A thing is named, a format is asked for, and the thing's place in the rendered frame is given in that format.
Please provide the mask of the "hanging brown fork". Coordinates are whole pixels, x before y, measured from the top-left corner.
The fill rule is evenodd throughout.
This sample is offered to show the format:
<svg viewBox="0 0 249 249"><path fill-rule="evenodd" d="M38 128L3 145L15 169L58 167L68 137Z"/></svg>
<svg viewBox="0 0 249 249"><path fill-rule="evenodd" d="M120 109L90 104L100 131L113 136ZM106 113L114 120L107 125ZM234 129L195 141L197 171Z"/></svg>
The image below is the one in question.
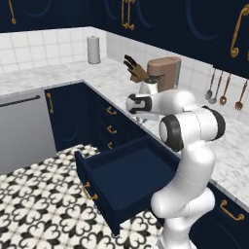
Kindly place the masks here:
<svg viewBox="0 0 249 249"><path fill-rule="evenodd" d="M242 92L240 94L239 100L235 102L234 108L238 111L240 111L243 107L241 100L243 98L244 92L246 91L247 85L248 85L248 82L245 82L243 85L243 89L242 89Z"/></svg>

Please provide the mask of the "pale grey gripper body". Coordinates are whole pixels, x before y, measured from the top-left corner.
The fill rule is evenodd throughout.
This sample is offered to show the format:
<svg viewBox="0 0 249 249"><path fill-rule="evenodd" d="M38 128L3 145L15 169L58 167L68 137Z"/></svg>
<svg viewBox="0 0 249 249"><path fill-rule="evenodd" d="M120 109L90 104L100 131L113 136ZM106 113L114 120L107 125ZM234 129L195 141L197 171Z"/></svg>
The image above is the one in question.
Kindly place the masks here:
<svg viewBox="0 0 249 249"><path fill-rule="evenodd" d="M136 114L133 114L133 117L141 124L147 121L157 122L160 119L160 116L158 114L148 113L148 112L136 113Z"/></svg>

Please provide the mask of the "hanging grey spoon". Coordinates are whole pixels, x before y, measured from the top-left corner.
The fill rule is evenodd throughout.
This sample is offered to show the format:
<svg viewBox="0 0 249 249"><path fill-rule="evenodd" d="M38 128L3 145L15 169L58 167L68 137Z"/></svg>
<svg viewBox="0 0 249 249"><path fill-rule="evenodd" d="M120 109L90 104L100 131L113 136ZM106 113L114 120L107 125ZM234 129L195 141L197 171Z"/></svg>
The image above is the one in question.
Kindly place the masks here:
<svg viewBox="0 0 249 249"><path fill-rule="evenodd" d="M208 102L209 102L210 104L215 104L215 103L217 102L218 91L219 91L220 85L221 85L221 83L222 83L222 79L223 79L223 71L222 71L222 73L221 73L221 75L220 75L220 78L219 78L219 81L218 81L218 85L217 85L217 88L216 88L215 95L214 95L212 98L210 98L210 99L208 100Z"/></svg>

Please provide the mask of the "wooden knife block with knives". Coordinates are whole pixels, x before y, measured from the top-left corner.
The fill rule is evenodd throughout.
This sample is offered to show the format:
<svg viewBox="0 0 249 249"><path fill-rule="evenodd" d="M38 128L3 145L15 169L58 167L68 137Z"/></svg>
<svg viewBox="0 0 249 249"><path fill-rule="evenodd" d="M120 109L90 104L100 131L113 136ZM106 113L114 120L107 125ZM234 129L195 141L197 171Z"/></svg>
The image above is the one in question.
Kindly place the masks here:
<svg viewBox="0 0 249 249"><path fill-rule="evenodd" d="M131 74L130 80L134 83L143 82L149 78L148 73L142 68L140 64L129 55L124 56L124 64L127 66L127 71Z"/></svg>

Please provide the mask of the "brown coffee machine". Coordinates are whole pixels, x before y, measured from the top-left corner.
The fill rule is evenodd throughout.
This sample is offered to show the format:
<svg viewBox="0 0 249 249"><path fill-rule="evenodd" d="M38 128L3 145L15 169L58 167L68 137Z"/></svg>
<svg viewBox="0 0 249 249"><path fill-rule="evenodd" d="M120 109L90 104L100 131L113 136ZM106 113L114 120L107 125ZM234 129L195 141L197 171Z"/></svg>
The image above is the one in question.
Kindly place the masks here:
<svg viewBox="0 0 249 249"><path fill-rule="evenodd" d="M142 94L154 94L178 87L181 58L168 56L151 59L147 63L147 76L140 85Z"/></svg>

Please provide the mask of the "white paper towel roll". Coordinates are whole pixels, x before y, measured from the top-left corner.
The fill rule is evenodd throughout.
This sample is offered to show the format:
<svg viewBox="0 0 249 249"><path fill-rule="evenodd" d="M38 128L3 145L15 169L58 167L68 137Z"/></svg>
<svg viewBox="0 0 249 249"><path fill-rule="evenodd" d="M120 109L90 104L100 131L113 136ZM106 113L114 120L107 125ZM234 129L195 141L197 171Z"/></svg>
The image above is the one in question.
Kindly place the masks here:
<svg viewBox="0 0 249 249"><path fill-rule="evenodd" d="M87 52L89 64L98 64L100 62L100 46L97 36L87 38Z"/></svg>

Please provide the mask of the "grey dishwasher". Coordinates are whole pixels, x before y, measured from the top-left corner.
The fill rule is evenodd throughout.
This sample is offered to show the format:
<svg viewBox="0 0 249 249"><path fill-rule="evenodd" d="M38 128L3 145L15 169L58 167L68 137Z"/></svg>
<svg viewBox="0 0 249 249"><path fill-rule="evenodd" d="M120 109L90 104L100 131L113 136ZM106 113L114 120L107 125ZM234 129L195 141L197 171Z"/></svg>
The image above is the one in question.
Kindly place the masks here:
<svg viewBox="0 0 249 249"><path fill-rule="evenodd" d="M0 175L56 154L42 89L0 96L0 104L40 95L41 98L0 107Z"/></svg>

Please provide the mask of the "navy base cupboard door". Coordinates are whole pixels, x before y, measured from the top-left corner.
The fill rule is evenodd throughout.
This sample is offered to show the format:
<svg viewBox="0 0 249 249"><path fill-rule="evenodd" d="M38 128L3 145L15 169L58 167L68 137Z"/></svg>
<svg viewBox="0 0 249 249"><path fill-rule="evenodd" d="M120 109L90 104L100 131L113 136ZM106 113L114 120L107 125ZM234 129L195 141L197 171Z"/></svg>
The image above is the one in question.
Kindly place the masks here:
<svg viewBox="0 0 249 249"><path fill-rule="evenodd" d="M53 129L56 150L74 147L90 142L89 88L85 83L77 83L53 89L51 93L53 114L46 96Z"/></svg>

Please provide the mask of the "hanging brown spoon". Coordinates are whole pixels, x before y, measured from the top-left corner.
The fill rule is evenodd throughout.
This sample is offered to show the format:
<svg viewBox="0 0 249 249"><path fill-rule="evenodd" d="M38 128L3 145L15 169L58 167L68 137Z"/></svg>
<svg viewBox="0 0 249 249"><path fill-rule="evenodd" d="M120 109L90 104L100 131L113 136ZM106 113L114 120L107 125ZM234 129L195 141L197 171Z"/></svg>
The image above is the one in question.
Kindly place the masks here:
<svg viewBox="0 0 249 249"><path fill-rule="evenodd" d="M231 74L229 74L229 76L228 76L228 79L227 79L227 82L226 82L226 85L225 85L225 89L224 89L224 93L223 93L223 95L220 97L220 105L223 105L223 106L224 106L224 105L227 103L226 94L227 94L227 90L228 90L230 81L231 81Z"/></svg>

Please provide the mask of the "open navy drawer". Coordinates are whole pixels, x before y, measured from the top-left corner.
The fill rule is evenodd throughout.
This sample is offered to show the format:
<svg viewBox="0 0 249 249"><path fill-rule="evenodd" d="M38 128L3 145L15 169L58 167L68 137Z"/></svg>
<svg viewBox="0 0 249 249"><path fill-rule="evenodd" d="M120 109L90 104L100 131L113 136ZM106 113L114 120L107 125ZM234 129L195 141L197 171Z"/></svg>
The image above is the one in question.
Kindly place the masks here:
<svg viewBox="0 0 249 249"><path fill-rule="evenodd" d="M85 159L75 154L78 176L113 234L120 224L151 207L154 192L173 178L179 158L150 136Z"/></svg>

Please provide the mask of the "hanging grey ladle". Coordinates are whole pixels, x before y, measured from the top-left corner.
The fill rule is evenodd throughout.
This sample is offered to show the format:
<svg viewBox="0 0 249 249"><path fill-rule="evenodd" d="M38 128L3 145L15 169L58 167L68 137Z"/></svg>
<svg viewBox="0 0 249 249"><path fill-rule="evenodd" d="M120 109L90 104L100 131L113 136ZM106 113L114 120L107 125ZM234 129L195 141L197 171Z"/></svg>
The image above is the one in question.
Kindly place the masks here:
<svg viewBox="0 0 249 249"><path fill-rule="evenodd" d="M214 78L215 78L215 72L216 72L216 69L214 69L214 71L213 71L209 89L208 89L208 91L205 94L205 99L206 100L209 100L211 98L211 96L212 96L212 86L213 86L213 82L214 82Z"/></svg>

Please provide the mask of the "navy wall cupboard door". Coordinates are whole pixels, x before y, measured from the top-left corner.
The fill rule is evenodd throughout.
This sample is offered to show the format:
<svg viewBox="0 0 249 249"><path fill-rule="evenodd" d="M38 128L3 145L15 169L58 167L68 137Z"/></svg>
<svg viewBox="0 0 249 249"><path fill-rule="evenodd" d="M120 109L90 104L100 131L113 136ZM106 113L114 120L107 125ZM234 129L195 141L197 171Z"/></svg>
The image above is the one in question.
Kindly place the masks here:
<svg viewBox="0 0 249 249"><path fill-rule="evenodd" d="M15 0L12 0L13 9L15 13ZM16 32L18 29L17 24L11 22L11 12L8 0L0 0L0 33Z"/></svg>
<svg viewBox="0 0 249 249"><path fill-rule="evenodd" d="M18 23L27 30L89 25L89 0L17 0Z"/></svg>
<svg viewBox="0 0 249 249"><path fill-rule="evenodd" d="M139 42L168 50L181 20L186 0L135 0L131 5L130 36Z"/></svg>
<svg viewBox="0 0 249 249"><path fill-rule="evenodd" d="M193 57L214 67L249 78L249 16L241 19L235 45L236 58L230 55L231 38L241 9L249 0L186 0L182 25L186 27Z"/></svg>
<svg viewBox="0 0 249 249"><path fill-rule="evenodd" d="M122 35L123 0L90 0L90 21L93 27Z"/></svg>

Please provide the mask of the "navy drawer front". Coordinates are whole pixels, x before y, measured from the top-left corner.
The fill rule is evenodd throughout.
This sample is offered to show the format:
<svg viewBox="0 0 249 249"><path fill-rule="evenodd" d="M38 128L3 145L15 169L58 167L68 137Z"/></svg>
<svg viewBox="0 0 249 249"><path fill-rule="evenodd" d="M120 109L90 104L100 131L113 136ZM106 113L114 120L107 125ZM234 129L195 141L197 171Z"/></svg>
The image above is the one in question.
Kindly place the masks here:
<svg viewBox="0 0 249 249"><path fill-rule="evenodd" d="M109 150L112 150L112 149L109 149L107 144L109 142L113 142L111 138L109 138L104 131L102 131L101 129L99 129L97 132L96 132L96 138L98 140L98 143L99 143L99 150L101 152L105 152L105 151L109 151Z"/></svg>
<svg viewBox="0 0 249 249"><path fill-rule="evenodd" d="M123 125L127 132L132 137L140 137L145 134L145 131L140 128L138 124L136 124L132 119L130 119L127 115L125 115L122 111L117 109L114 105L106 101L103 97L97 96L97 107L99 108L99 112L108 115L111 118L114 118L119 124ZM107 113L106 109L111 106L113 111L117 111L117 115L110 115Z"/></svg>
<svg viewBox="0 0 249 249"><path fill-rule="evenodd" d="M197 249L249 249L249 213L211 183L215 207L191 228Z"/></svg>
<svg viewBox="0 0 249 249"><path fill-rule="evenodd" d="M127 132L125 127L119 124L114 118L99 112L97 114L97 120L98 124L100 125L100 129L104 131L105 134L114 142L113 148L118 145L122 145L131 139L131 135ZM107 126L109 125L111 125L112 128L117 131L117 134L112 134L107 130Z"/></svg>

